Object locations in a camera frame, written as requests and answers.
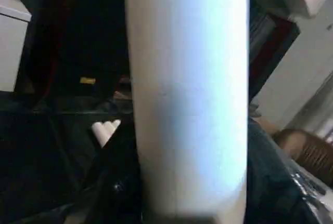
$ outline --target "cardboard tube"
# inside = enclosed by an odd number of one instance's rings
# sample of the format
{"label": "cardboard tube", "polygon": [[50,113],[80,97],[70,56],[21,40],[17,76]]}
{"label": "cardboard tube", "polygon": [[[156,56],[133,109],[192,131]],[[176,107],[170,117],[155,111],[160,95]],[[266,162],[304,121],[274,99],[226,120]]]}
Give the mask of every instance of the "cardboard tube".
{"label": "cardboard tube", "polygon": [[248,0],[125,0],[148,208],[243,223]]}

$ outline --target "white tube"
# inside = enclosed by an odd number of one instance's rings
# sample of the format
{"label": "white tube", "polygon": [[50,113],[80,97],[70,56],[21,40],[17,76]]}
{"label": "white tube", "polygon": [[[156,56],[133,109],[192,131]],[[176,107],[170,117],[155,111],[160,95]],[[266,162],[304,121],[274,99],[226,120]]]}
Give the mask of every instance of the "white tube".
{"label": "white tube", "polygon": [[248,0],[125,0],[151,210],[243,222]]}
{"label": "white tube", "polygon": [[92,125],[92,130],[99,145],[103,148],[109,141],[111,134],[105,129],[101,122],[94,123]]}
{"label": "white tube", "polygon": [[114,125],[110,121],[107,121],[107,122],[103,123],[103,126],[111,136],[116,131],[116,128],[114,127]]}
{"label": "white tube", "polygon": [[115,127],[115,129],[117,129],[119,127],[120,123],[121,123],[121,121],[119,119],[117,119],[112,122],[112,125]]}

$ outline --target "white pipe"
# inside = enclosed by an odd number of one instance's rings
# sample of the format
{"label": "white pipe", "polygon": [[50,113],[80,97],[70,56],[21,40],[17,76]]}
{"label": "white pipe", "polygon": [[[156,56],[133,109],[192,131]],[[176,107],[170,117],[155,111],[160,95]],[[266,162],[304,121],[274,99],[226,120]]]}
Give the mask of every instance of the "white pipe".
{"label": "white pipe", "polygon": [[104,145],[109,141],[111,134],[105,129],[101,122],[94,123],[92,125],[92,131],[99,143],[99,145],[103,148]]}
{"label": "white pipe", "polygon": [[248,0],[125,0],[150,209],[242,223]]}
{"label": "white pipe", "polygon": [[111,136],[116,131],[116,128],[114,127],[114,125],[110,121],[107,121],[107,122],[103,123],[103,126]]}
{"label": "white pipe", "polygon": [[112,125],[114,126],[115,129],[117,129],[119,127],[119,125],[121,124],[121,121],[119,119],[114,120],[112,122]]}

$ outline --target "white cabinet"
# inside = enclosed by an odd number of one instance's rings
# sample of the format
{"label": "white cabinet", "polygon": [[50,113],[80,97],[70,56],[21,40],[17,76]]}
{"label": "white cabinet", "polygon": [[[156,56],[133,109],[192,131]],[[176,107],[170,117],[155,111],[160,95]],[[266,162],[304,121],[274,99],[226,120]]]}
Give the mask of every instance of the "white cabinet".
{"label": "white cabinet", "polygon": [[14,91],[31,15],[20,0],[0,0],[0,90]]}

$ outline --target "yellow tag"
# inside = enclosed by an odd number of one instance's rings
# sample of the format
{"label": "yellow tag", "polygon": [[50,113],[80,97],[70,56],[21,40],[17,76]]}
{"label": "yellow tag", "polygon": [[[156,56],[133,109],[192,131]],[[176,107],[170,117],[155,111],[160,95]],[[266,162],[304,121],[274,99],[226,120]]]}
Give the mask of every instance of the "yellow tag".
{"label": "yellow tag", "polygon": [[90,78],[90,77],[81,77],[80,78],[80,84],[94,85],[95,83],[96,83],[95,78]]}

